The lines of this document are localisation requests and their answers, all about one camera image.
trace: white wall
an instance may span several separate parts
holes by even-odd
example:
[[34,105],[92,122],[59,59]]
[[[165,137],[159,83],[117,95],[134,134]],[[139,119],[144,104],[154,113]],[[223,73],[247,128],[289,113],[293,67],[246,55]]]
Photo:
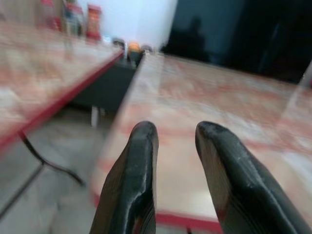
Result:
[[159,47],[167,42],[177,0],[78,0],[87,17],[87,4],[101,6],[102,32],[126,42]]

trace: floor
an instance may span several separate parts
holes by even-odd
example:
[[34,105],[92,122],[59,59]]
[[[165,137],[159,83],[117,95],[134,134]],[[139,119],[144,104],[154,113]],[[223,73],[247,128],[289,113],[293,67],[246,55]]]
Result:
[[[62,173],[44,169],[0,221],[1,234],[87,234],[95,208],[90,180],[114,115],[90,127],[90,112],[64,108],[29,135],[46,159],[73,168],[86,182],[82,188]],[[0,209],[39,163],[21,142],[0,154]],[[185,229],[157,226],[158,234],[186,234]]]

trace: tabletop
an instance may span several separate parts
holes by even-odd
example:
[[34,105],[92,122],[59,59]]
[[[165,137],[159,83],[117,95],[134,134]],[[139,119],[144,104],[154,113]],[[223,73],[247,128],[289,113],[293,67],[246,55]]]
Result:
[[146,55],[136,73],[93,177],[105,178],[132,128],[153,122],[159,149],[156,217],[217,223],[195,147],[203,121],[234,132],[271,171],[312,226],[312,92],[269,78],[162,55]]
[[0,23],[0,148],[55,113],[121,56],[116,47]]

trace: glossy table surface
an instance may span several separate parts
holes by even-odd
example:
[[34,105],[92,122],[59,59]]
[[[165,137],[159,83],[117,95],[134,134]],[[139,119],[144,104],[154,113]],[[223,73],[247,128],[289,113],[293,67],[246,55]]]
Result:
[[119,48],[0,23],[0,148],[54,114],[121,55]]
[[203,120],[233,131],[271,171],[312,226],[312,92],[298,86],[174,57],[141,62],[93,179],[96,198],[140,121],[158,131],[156,213],[176,224],[217,222],[195,128]]

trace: red table edge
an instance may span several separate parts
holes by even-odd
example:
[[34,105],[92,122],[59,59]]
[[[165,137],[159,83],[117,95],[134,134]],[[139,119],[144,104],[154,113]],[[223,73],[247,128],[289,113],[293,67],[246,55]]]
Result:
[[[98,206],[99,196],[93,193],[94,205]],[[182,214],[171,213],[166,211],[158,211],[156,213],[156,223],[181,227],[185,229],[198,229],[198,230],[206,230],[210,232],[223,233],[219,221],[213,219],[207,219],[205,217],[200,216],[192,216],[186,217]]]
[[49,117],[54,115],[66,103],[68,103],[79,92],[81,92],[83,88],[91,84],[100,75],[102,75],[111,66],[113,66],[117,60],[122,58],[122,56],[123,56],[123,51],[121,50],[118,53],[111,56],[110,59],[107,59],[107,60],[110,60],[109,62],[104,62],[101,65],[99,65],[97,68],[95,68],[93,71],[86,73],[84,77],[87,77],[87,78],[82,83],[78,84],[72,90],[60,96],[59,99],[55,100],[49,107],[36,113],[30,122],[26,123],[25,125],[21,126],[16,131],[14,131],[12,134],[5,137],[5,139],[0,142],[0,150],[2,150],[6,145],[12,143],[16,138],[18,138],[20,133],[27,133],[28,131],[32,130],[33,128],[35,128],[36,126],[40,125],[42,122],[47,120]]

